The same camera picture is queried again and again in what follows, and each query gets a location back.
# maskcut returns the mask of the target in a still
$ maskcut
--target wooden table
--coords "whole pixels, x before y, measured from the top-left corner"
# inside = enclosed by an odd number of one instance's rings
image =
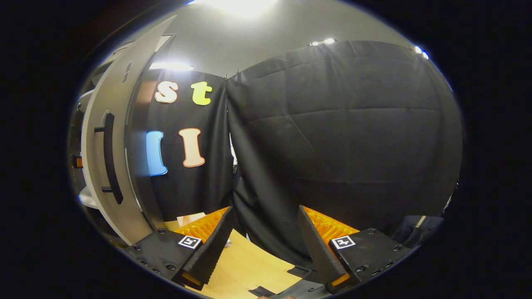
[[[251,243],[233,230],[216,268],[203,290],[197,291],[214,299],[256,299],[248,290],[259,286],[280,293],[301,278],[286,271],[294,265],[285,262]]]

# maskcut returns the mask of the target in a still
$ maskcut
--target ceiling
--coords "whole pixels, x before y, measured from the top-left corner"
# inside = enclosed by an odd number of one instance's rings
[[[210,4],[189,4],[136,32],[124,44],[171,15],[177,17],[165,34],[176,35],[172,58],[195,71],[217,76],[230,77],[237,70],[327,38],[375,40],[414,48],[375,16],[337,0],[278,0],[253,18]]]

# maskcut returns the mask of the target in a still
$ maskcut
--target black fabric backdrop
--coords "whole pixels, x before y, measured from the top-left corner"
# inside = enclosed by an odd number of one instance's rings
[[[440,216],[462,158],[457,103],[410,49],[375,41],[309,46],[227,81],[238,158],[233,205],[250,239],[312,267],[302,204],[359,230]]]
[[[161,156],[168,172],[151,177],[164,221],[200,212],[211,213],[229,205],[232,196],[232,162],[226,113],[225,79],[197,71],[162,70],[157,81],[176,82],[178,98],[160,103],[152,95],[147,131],[161,131]],[[206,81],[212,87],[205,94],[211,103],[197,105],[192,100],[192,84]],[[197,128],[199,152],[205,163],[183,166],[185,148],[179,130]]]

